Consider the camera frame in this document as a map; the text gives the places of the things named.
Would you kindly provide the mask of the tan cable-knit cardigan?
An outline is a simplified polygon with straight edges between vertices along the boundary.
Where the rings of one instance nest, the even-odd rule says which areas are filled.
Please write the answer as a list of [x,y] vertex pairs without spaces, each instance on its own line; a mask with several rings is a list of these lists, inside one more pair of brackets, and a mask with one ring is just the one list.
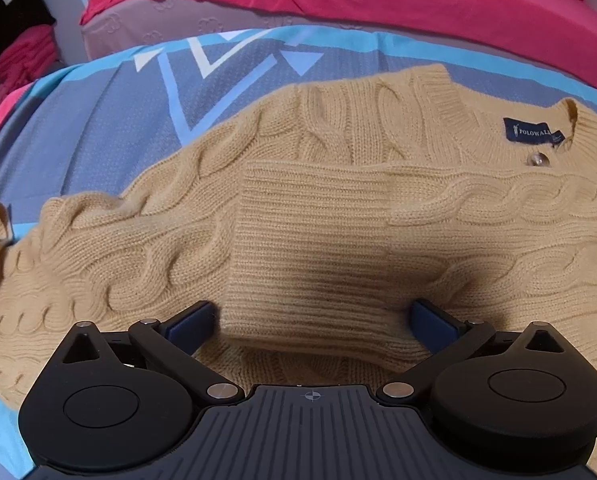
[[200,359],[245,385],[413,365],[418,296],[508,328],[545,316],[597,365],[597,114],[485,96],[440,65],[291,84],[120,196],[44,203],[4,246],[0,400],[71,323],[218,304]]

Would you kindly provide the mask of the blue grey patterned bedsheet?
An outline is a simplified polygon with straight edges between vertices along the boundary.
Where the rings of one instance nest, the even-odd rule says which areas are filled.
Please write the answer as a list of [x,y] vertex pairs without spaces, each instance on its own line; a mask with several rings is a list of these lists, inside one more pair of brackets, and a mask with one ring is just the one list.
[[[11,246],[47,200],[124,193],[143,171],[291,84],[440,65],[467,89],[527,105],[572,99],[597,114],[597,90],[530,64],[385,32],[323,26],[248,29],[132,48],[39,79],[0,130],[0,212]],[[494,337],[444,370],[419,403],[377,390],[431,356],[407,311],[416,299]],[[128,330],[198,301],[215,333],[193,357],[244,399],[193,404],[151,370]],[[545,316],[508,328],[425,296],[405,304],[422,353],[379,382],[245,385],[200,359],[219,308],[125,328],[70,324],[23,402],[0,400],[0,463],[23,479],[588,479],[597,444],[597,365]]]

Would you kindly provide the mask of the beige embossed mattress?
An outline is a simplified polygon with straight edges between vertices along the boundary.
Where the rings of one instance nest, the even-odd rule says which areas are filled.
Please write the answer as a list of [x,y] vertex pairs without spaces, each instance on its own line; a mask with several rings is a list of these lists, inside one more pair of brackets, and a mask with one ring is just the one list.
[[126,0],[82,25],[82,39],[88,58],[94,60],[132,47],[214,32],[325,23],[317,18],[270,14],[195,0]]

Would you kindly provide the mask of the stack of pink towels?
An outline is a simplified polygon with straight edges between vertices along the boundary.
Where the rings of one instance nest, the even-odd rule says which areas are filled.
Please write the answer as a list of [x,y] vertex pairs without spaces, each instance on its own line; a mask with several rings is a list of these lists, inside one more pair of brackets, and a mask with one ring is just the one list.
[[0,55],[0,103],[14,90],[48,73],[58,59],[51,25],[37,25],[22,32]]

